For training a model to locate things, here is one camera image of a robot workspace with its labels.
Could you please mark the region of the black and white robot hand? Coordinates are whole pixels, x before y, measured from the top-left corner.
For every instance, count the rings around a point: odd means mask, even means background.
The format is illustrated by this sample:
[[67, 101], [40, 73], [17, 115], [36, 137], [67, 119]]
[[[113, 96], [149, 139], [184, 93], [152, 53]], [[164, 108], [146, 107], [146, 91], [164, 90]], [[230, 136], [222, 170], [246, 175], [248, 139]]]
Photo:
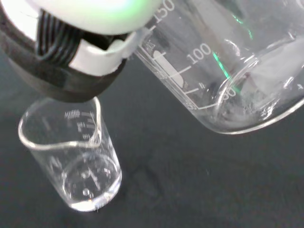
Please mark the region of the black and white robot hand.
[[3, 0], [0, 48], [43, 95], [86, 102], [106, 90], [149, 34], [160, 0]]

